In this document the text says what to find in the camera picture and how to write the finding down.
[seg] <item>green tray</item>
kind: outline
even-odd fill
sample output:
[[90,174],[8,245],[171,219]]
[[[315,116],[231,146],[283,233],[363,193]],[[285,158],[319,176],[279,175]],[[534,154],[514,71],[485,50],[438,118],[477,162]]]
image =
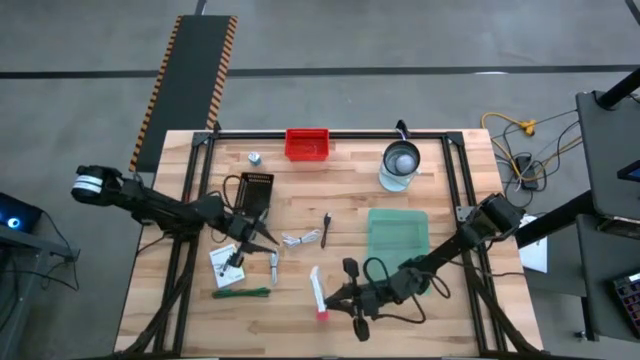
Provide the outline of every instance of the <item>green tray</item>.
[[[389,275],[393,274],[407,259],[429,252],[428,224],[424,211],[369,210],[367,258],[380,258]],[[373,280],[385,278],[382,267],[375,261],[369,263],[368,270]]]

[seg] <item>black ramp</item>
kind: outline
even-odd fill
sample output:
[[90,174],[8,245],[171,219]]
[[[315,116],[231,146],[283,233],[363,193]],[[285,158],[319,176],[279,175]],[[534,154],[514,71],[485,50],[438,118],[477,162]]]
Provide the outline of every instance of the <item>black ramp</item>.
[[179,16],[138,134],[130,171],[155,172],[168,130],[212,129],[237,18]]

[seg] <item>metal can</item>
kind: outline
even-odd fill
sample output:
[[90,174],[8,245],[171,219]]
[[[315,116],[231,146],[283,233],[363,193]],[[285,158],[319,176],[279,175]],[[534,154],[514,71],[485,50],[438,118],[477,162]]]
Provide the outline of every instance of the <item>metal can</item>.
[[260,165],[260,163],[262,163],[262,159],[260,158],[260,154],[258,154],[255,151],[252,151],[249,153],[249,162],[251,163],[251,165],[253,166],[258,166]]

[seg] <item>wooden tabletop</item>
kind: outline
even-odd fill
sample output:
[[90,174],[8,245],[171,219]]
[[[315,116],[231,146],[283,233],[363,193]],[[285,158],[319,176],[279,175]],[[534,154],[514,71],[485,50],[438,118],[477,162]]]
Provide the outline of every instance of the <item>wooden tabletop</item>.
[[[489,134],[485,130],[461,130],[464,133],[473,184],[478,201],[501,191],[501,182]],[[170,131],[158,168],[154,189],[180,199],[192,131]],[[367,214],[371,208],[419,209],[428,214],[429,242],[437,247],[454,230],[454,215],[446,176],[442,145],[439,140],[412,140],[421,153],[420,170],[408,190],[385,191],[378,182],[382,151],[388,140],[335,140],[324,162],[289,162],[284,156],[282,140],[217,140],[214,148],[209,191],[220,190],[223,179],[241,172],[275,174],[271,209],[267,219],[269,231],[281,241],[281,233],[302,236],[323,226],[323,216],[332,213],[327,246],[319,242],[289,249],[281,246],[278,283],[271,286],[267,254],[246,257],[246,279],[232,288],[272,288],[269,298],[212,299],[216,289],[208,253],[232,243],[218,245],[211,241],[209,229],[200,235],[189,315],[185,332],[184,356],[370,356],[409,357],[477,355],[469,300],[463,271],[446,265],[438,275],[449,285],[451,299],[437,292],[418,297],[427,315],[421,325],[381,319],[369,323],[371,338],[359,342],[353,334],[348,315],[331,312],[326,323],[315,318],[315,301],[309,281],[311,268],[321,269],[325,292],[330,294],[346,281],[342,259],[353,257],[362,265],[367,252]],[[257,151],[260,167],[252,167],[247,155]],[[460,166],[458,172],[462,188]],[[197,166],[196,183],[199,176]],[[233,203],[237,186],[228,186]],[[159,238],[155,227],[144,230],[140,246]],[[215,232],[216,239],[221,235]],[[271,247],[266,239],[259,244]],[[145,250],[136,260],[127,296],[116,350],[130,345],[158,309],[171,240]],[[494,273],[522,272],[515,241],[497,243],[490,251]],[[498,300],[516,328],[534,346],[542,343],[523,276],[495,278]],[[419,318],[412,301],[387,305],[385,313]],[[168,343],[172,343],[177,306],[169,321]],[[485,328],[492,338],[486,309]]]

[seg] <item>red plastic bin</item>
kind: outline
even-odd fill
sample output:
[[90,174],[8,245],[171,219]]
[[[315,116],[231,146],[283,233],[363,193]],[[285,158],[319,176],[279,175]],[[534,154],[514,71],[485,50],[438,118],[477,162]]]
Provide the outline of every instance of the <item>red plastic bin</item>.
[[287,129],[284,154],[291,161],[323,161],[329,156],[329,129]]

